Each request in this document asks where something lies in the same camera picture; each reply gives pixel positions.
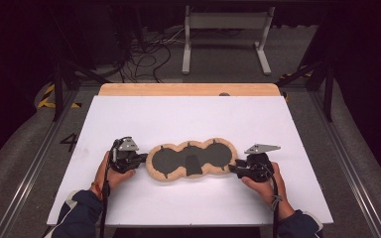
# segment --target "white board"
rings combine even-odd
[[[48,224],[55,225],[73,190],[88,189],[115,139],[131,136],[148,153],[157,145],[230,141],[239,159],[255,143],[280,146],[268,152],[279,163],[295,209],[331,223],[317,178],[287,104],[281,96],[95,96],[67,167]],[[257,226],[272,212],[235,174],[153,180],[142,164],[109,196],[106,224],[113,226]]]

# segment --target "right hand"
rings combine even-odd
[[[283,177],[281,177],[280,174],[280,168],[278,167],[278,164],[275,162],[271,162],[272,167],[274,168],[274,179],[277,183],[278,187],[278,194],[281,195],[282,201],[279,202],[279,219],[285,219],[295,213],[295,210],[290,205],[289,201],[287,200],[287,194],[286,194],[286,185],[284,184]],[[242,181],[250,188],[258,192],[258,194],[262,197],[262,200],[270,207],[272,207],[272,203],[274,201],[274,190],[271,186],[271,179],[264,181],[264,182],[256,182],[248,177],[243,177]]]

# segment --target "wooden board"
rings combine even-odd
[[[106,83],[100,96],[280,96],[274,83]]]

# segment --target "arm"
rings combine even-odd
[[[278,193],[283,200],[278,203],[280,221],[278,235],[281,238],[286,237],[318,237],[321,235],[322,224],[308,213],[295,210],[287,199],[286,185],[280,174],[280,168],[277,163],[272,163],[274,168],[274,178],[277,182]],[[274,190],[268,181],[255,182],[251,178],[244,177],[242,181],[250,188],[258,192],[262,200],[272,209],[274,201]]]
[[[117,173],[107,167],[108,153],[104,156],[94,182],[89,190],[72,192],[61,209],[58,225],[46,236],[50,237],[92,237],[95,238],[95,223],[100,217],[103,205],[101,203],[101,188],[103,187],[104,174],[107,171],[107,179],[110,189],[113,190],[123,181],[135,175],[131,170],[125,174]]]

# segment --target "table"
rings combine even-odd
[[[215,96],[223,92],[230,96]],[[105,84],[94,97],[48,224],[56,224],[72,190],[89,187],[103,154],[123,136],[133,137],[139,153],[165,143],[222,137],[241,159],[255,143],[279,145],[281,150],[268,155],[280,164],[292,205],[323,223],[333,222],[285,99],[274,84],[126,83]],[[106,225],[116,227],[271,223],[272,212],[235,174],[159,182],[144,165],[112,192],[106,217]]]

